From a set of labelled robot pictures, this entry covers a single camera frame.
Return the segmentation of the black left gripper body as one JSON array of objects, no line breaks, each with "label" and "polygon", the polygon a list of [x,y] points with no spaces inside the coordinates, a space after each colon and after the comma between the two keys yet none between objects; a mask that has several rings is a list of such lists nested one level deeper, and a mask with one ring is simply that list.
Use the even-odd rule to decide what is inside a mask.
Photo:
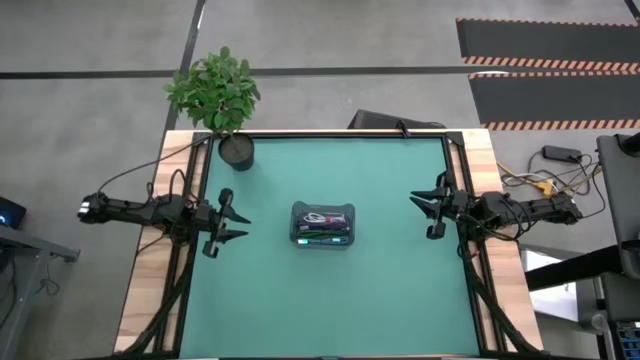
[{"label": "black left gripper body", "polygon": [[219,209],[214,209],[207,201],[203,201],[196,209],[194,214],[194,225],[198,231],[210,233],[210,239],[205,242],[202,253],[209,258],[216,258],[218,254],[217,232],[226,229],[226,220],[222,216],[222,207],[230,204],[232,206],[233,191],[230,188],[223,188],[220,191],[218,202]]}]

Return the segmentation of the black hazard striped floor mat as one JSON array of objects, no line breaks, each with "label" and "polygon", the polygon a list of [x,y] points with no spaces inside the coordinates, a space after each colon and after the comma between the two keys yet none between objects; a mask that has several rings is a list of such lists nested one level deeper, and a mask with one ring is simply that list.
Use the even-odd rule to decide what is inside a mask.
[{"label": "black hazard striped floor mat", "polygon": [[640,129],[640,73],[472,74],[480,124],[490,131]]},{"label": "black hazard striped floor mat", "polygon": [[458,18],[467,64],[586,70],[640,68],[640,26]]}]

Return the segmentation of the grey equipment stand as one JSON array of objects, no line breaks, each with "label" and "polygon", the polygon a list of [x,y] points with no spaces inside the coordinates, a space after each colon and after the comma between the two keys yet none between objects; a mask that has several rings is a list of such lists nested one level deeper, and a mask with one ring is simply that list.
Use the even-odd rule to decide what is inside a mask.
[{"label": "grey equipment stand", "polygon": [[615,273],[576,283],[578,324],[597,329],[603,321],[640,322],[640,280]]}]

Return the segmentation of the green leafy plant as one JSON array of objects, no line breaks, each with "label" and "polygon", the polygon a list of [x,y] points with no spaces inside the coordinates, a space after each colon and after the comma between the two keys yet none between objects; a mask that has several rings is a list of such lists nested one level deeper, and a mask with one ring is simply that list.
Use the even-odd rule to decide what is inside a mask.
[{"label": "green leafy plant", "polygon": [[249,61],[234,57],[227,46],[193,62],[163,90],[173,110],[213,133],[240,130],[261,101]]}]

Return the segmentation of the black power adapter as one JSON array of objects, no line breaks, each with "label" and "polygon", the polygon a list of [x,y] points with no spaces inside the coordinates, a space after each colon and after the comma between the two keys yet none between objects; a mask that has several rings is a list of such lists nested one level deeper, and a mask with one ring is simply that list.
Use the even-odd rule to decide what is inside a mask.
[{"label": "black power adapter", "polygon": [[567,163],[579,163],[583,156],[580,150],[553,145],[543,146],[541,153],[545,159]]}]

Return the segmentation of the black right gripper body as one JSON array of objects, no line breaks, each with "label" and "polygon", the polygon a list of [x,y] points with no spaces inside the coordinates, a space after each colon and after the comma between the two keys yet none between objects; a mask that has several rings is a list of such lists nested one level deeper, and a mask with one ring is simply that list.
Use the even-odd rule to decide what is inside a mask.
[{"label": "black right gripper body", "polygon": [[428,202],[440,204],[440,217],[432,219],[433,224],[427,228],[428,239],[442,238],[446,231],[444,218],[456,220],[460,214],[467,212],[471,202],[466,191],[456,189],[455,176],[450,171],[445,171],[436,178],[437,187],[443,189],[443,198],[428,199]]}]

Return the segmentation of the grey cabinet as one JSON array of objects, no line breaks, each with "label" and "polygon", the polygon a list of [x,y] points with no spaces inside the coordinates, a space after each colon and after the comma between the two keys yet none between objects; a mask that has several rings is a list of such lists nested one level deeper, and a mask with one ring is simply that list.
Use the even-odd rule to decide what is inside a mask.
[{"label": "grey cabinet", "polygon": [[640,280],[640,132],[596,143],[622,272]]}]

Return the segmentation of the black plant pot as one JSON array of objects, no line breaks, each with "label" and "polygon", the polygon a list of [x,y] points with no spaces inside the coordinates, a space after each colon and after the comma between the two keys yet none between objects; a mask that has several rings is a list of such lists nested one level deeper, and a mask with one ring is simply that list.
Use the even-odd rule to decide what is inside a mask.
[{"label": "black plant pot", "polygon": [[249,170],[254,163],[253,139],[241,133],[226,135],[218,146],[220,158],[236,171]]}]

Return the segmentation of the black device with blue light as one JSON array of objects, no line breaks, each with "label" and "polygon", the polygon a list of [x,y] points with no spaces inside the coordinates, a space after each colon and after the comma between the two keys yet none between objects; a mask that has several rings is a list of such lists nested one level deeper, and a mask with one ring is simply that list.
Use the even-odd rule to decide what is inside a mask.
[{"label": "black device with blue light", "polygon": [[0,196],[0,225],[19,229],[26,213],[24,206]]}]

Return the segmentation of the clear plastic bin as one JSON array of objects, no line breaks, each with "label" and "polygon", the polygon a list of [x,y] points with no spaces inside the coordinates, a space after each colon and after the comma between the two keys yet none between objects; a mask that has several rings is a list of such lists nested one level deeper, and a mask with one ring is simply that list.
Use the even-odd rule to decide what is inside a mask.
[{"label": "clear plastic bin", "polygon": [[301,248],[346,249],[355,241],[355,207],[296,201],[290,218],[290,241]]}]

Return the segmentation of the black support beam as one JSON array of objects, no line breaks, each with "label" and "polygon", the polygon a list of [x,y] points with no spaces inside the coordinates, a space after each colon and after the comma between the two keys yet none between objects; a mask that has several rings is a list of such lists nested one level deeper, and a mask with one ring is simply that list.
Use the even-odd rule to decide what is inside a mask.
[{"label": "black support beam", "polygon": [[598,277],[607,272],[622,272],[617,245],[527,271],[525,277],[528,289],[537,291]]}]

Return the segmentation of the grey side desk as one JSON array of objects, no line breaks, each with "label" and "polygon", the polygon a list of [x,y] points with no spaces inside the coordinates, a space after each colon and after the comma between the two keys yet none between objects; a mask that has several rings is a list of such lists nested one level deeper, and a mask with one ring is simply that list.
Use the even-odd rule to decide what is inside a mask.
[{"label": "grey side desk", "polygon": [[79,249],[0,225],[0,275],[8,275],[7,297],[0,294],[0,360],[15,358],[48,262],[76,262],[79,255]]}]

